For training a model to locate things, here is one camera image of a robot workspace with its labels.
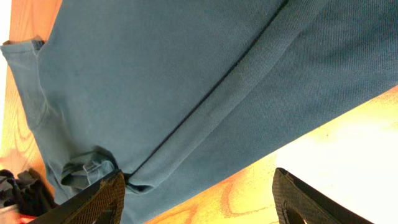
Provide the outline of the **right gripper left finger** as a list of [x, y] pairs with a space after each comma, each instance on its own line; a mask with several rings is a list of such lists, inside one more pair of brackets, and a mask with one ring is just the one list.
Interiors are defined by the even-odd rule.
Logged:
[[29, 224], [119, 224], [124, 196], [124, 175], [115, 170]]

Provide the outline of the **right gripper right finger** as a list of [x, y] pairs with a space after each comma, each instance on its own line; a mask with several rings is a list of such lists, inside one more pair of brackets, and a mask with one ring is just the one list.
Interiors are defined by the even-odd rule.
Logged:
[[280, 224], [371, 224], [281, 167], [272, 194]]

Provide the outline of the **blue polo shirt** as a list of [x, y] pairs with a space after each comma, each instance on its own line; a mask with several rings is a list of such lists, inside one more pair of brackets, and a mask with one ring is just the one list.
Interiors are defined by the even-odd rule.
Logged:
[[62, 204], [114, 170], [142, 223], [397, 85], [397, 2], [62, 2], [4, 44]]

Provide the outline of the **folded navy shirt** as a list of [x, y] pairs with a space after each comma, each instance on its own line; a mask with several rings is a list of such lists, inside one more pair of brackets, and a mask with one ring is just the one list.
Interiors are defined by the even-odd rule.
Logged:
[[1, 208], [15, 205], [19, 213], [39, 217], [57, 207], [49, 189], [36, 171], [17, 174], [1, 170]]

